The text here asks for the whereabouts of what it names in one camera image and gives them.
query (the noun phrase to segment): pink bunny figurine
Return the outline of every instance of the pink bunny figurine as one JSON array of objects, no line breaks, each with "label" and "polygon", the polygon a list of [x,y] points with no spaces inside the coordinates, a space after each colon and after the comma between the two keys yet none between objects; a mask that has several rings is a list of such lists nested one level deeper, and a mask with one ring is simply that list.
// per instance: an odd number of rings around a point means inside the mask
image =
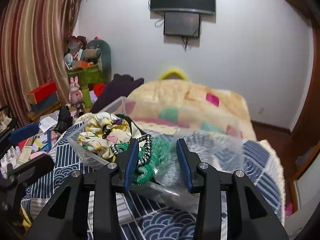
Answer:
[{"label": "pink bunny figurine", "polygon": [[82,91],[80,90],[80,86],[78,84],[78,77],[75,77],[75,80],[70,78],[69,101],[72,105],[83,101]]}]

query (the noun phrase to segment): red box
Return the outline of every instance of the red box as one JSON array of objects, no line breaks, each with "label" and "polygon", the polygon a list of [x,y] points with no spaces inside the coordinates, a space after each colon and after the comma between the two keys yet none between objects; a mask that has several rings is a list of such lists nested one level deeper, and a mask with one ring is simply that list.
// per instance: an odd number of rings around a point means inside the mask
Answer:
[{"label": "red box", "polygon": [[27,93],[27,101],[29,104],[38,104],[55,91],[57,91],[56,83],[47,82]]}]

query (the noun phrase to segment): dark purple cloth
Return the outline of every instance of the dark purple cloth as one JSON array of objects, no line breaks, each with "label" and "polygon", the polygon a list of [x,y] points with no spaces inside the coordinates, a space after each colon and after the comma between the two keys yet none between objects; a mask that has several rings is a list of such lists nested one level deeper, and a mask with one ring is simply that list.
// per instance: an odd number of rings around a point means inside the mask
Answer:
[{"label": "dark purple cloth", "polygon": [[102,94],[98,97],[90,112],[97,113],[120,96],[127,97],[133,90],[141,86],[143,83],[143,78],[134,80],[130,75],[115,74],[113,76],[113,80],[105,84]]}]

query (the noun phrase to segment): wooden floor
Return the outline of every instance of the wooden floor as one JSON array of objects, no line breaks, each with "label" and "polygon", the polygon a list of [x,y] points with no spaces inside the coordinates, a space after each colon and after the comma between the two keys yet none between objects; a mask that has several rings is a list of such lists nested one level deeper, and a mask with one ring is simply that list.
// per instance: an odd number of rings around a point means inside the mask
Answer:
[{"label": "wooden floor", "polygon": [[257,140],[261,141],[267,139],[271,147],[276,151],[277,156],[281,161],[281,165],[284,168],[284,179],[286,180],[286,203],[292,202],[287,180],[297,171],[295,161],[298,156],[294,151],[288,151],[288,147],[291,143],[289,132],[256,122],[252,122],[252,125],[256,133]]}]

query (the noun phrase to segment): blue patterned bedspread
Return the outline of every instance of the blue patterned bedspread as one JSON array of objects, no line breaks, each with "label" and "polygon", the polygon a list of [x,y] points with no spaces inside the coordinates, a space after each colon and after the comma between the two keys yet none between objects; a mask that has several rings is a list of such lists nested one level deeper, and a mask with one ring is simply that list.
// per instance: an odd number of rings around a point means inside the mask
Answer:
[{"label": "blue patterned bedspread", "polygon": [[[21,201],[27,215],[33,221],[44,207],[64,178],[73,170],[82,173],[93,171],[82,164],[67,141],[67,136],[80,125],[71,127],[56,147],[50,151],[55,161],[54,170],[43,176],[27,189],[27,194]],[[280,221],[284,220],[282,199],[279,187],[273,179],[276,175],[267,168],[272,156],[258,142],[244,140],[243,155],[245,157],[245,172],[271,205]],[[165,206],[153,200],[139,196],[133,192],[117,193],[117,209],[123,240],[156,240],[156,239],[192,239],[196,215]],[[93,239],[93,198],[90,193],[88,210],[88,239]],[[222,217],[222,238],[226,239],[227,213]]]}]

